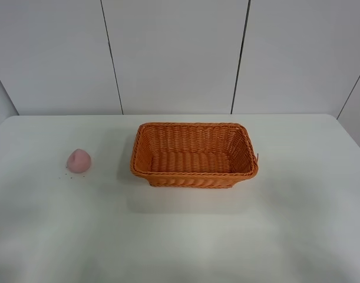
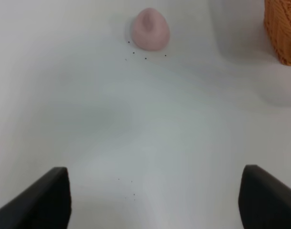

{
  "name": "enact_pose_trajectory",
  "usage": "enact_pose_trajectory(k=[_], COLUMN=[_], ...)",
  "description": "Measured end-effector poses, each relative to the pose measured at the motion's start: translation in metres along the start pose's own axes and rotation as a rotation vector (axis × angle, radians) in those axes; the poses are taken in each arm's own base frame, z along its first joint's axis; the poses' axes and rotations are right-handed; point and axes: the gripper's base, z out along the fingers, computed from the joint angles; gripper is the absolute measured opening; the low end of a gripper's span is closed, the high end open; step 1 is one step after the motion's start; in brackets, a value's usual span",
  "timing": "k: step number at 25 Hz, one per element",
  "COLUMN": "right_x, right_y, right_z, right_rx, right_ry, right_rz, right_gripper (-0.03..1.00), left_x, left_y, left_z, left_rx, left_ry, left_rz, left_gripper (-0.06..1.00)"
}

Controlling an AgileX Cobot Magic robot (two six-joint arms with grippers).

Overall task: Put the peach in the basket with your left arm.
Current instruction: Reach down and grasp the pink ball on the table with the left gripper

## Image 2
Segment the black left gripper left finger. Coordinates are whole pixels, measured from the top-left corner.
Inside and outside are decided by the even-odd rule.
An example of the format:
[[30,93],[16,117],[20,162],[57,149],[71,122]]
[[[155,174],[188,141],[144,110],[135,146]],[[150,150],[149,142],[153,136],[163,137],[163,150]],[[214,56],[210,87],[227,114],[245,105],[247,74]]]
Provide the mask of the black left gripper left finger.
[[0,208],[0,229],[66,229],[72,200],[66,167],[54,167]]

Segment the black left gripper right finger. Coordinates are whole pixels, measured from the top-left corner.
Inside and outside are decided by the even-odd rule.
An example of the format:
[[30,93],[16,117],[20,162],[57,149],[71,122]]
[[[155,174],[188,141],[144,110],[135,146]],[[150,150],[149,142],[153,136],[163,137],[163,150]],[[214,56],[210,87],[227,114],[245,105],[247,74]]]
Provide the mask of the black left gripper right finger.
[[291,229],[291,188],[258,165],[246,165],[238,197],[245,229]]

